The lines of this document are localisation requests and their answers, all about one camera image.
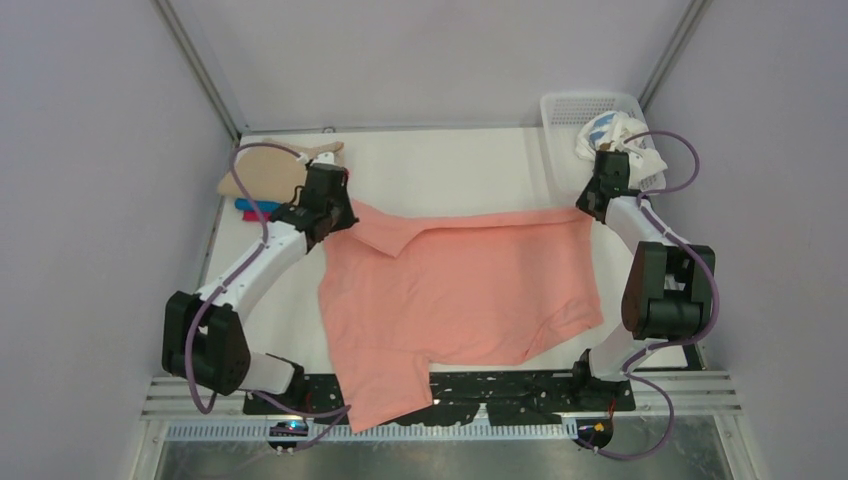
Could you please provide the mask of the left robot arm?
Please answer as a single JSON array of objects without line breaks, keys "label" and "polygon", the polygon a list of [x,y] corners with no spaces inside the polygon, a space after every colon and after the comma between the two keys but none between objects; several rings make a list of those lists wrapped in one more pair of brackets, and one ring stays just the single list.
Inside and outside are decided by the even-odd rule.
[{"label": "left robot arm", "polygon": [[259,239],[216,280],[194,293],[175,292],[165,306],[163,368],[187,380],[200,411],[236,391],[282,394],[297,364],[253,351],[244,322],[276,280],[330,234],[358,221],[348,195],[348,171],[314,162],[294,203],[278,207]]}]

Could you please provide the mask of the salmon pink t-shirt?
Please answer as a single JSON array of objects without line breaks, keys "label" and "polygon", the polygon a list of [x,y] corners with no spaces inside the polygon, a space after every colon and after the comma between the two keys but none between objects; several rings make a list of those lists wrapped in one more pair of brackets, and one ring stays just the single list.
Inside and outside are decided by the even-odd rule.
[{"label": "salmon pink t-shirt", "polygon": [[430,406],[432,364],[522,364],[603,322],[574,208],[404,218],[357,204],[323,244],[319,308],[362,432]]}]

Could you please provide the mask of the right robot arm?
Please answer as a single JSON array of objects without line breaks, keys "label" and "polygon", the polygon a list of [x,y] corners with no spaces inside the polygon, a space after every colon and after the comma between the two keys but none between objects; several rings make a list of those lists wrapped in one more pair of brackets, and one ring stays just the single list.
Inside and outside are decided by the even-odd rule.
[{"label": "right robot arm", "polygon": [[633,369],[655,351],[703,338],[715,322],[714,251],[678,236],[646,193],[629,186],[625,152],[599,151],[579,210],[609,227],[633,255],[621,300],[621,323],[573,365],[575,389],[619,394]]}]

